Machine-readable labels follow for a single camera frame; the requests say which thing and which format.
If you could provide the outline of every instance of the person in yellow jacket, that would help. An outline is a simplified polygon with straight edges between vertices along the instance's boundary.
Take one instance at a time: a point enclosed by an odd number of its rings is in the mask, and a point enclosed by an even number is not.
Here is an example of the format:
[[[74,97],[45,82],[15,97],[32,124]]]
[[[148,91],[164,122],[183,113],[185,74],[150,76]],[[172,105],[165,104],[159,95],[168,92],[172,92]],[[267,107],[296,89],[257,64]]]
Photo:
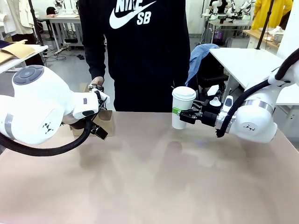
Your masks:
[[[264,26],[270,2],[271,0],[256,0],[251,29],[259,29]],[[280,24],[281,18],[292,9],[292,5],[292,0],[274,0],[269,27],[276,28]]]

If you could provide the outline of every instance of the robot logo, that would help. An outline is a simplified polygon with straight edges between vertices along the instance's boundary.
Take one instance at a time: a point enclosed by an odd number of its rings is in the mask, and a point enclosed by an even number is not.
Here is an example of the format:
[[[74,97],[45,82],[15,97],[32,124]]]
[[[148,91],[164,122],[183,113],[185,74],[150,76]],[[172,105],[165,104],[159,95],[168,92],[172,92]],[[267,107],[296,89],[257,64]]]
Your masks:
[[[44,128],[44,127],[47,128],[47,132],[46,132],[45,134],[47,134],[47,133],[49,133],[50,131],[53,131],[53,130],[54,130],[54,129],[49,128],[50,124],[51,124],[51,122],[50,122],[50,123],[45,123],[45,124],[43,125],[43,128]]]
[[[255,128],[250,127],[250,125],[244,126],[244,128],[249,129],[250,132],[256,130]]]

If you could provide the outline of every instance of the gray joint cap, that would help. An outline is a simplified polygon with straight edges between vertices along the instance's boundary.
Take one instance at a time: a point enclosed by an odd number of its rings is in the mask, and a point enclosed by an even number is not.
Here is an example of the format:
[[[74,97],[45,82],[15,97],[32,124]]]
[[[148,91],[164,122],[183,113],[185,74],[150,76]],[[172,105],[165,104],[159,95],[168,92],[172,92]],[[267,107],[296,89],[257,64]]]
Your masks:
[[[41,65],[30,65],[15,73],[13,82],[16,85],[27,85],[43,75],[44,67]]]

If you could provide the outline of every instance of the nike logo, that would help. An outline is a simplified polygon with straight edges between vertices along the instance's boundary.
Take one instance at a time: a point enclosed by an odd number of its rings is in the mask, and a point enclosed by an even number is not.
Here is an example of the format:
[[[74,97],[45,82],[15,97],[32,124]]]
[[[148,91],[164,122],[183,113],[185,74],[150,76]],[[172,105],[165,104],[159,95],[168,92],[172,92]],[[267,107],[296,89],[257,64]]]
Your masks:
[[[150,5],[154,4],[156,1],[149,3],[148,5],[142,6],[142,7],[137,7],[133,12],[128,13],[127,15],[118,18],[115,16],[114,10],[112,10],[111,16],[110,16],[110,26],[113,29],[118,29],[124,25],[126,25],[131,19],[133,19],[136,15],[138,15],[140,12],[145,10],[147,7]]]

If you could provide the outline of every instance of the cardboard box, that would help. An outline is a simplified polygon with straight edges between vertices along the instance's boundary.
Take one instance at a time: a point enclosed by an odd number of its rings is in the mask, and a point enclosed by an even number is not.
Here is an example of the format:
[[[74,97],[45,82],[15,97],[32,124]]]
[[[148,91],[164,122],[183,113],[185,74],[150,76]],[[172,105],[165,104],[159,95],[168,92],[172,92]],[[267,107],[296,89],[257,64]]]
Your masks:
[[[80,89],[84,92],[89,92],[88,84],[81,84]],[[98,116],[94,119],[94,123],[101,126],[106,132],[108,132],[108,137],[114,136],[115,133],[115,122],[113,117],[113,111],[100,111]],[[70,126],[74,136],[80,136],[83,129],[77,130]]]
[[[25,45],[25,41],[26,40],[19,41],[0,49],[0,64],[13,57],[24,59],[33,54],[35,50],[32,47]]]

